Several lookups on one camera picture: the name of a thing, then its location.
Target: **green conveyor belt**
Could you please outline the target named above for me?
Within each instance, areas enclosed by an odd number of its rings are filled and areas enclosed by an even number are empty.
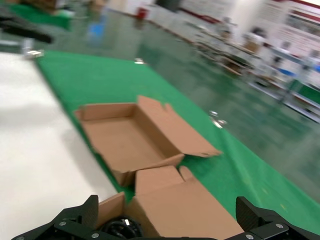
[[[36,24],[45,24],[70,29],[70,17],[64,15],[51,15],[35,7],[23,4],[11,4],[10,10],[18,16]]]
[[[245,196],[254,205],[275,210],[292,224],[320,234],[320,205],[317,202],[228,131],[214,126],[207,113],[147,65],[55,51],[48,51],[36,63],[82,135],[74,116],[74,111],[81,105],[135,102],[137,95],[170,103],[200,134],[223,151],[221,156],[207,159],[187,156],[182,164],[234,217],[236,197]],[[125,191],[130,199],[133,187],[120,187],[100,157],[96,156],[96,159],[115,188]]]

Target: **black cable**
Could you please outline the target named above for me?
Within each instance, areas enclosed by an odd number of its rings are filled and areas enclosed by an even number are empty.
[[[140,224],[129,216],[112,218],[106,222],[100,230],[124,240],[144,236]]]

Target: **green epoxy floor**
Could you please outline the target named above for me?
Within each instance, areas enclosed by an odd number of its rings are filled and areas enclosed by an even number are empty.
[[[278,105],[152,24],[137,24],[115,12],[81,17],[85,14],[85,9],[78,10],[80,17],[73,20],[70,32],[44,26],[56,41],[37,43],[37,47],[126,60],[142,58],[204,111],[218,112],[231,134],[320,203],[319,124]]]

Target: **metal clip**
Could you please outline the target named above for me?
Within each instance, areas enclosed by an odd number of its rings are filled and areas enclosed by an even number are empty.
[[[146,64],[142,58],[135,58],[134,59],[134,63],[135,64]]]
[[[223,129],[224,125],[228,123],[225,120],[218,119],[218,113],[215,111],[209,111],[209,117],[214,125],[216,125],[219,129]]]

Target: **white tabletop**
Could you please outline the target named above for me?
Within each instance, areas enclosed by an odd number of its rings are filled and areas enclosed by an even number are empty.
[[[0,239],[116,190],[34,63],[0,53]]]

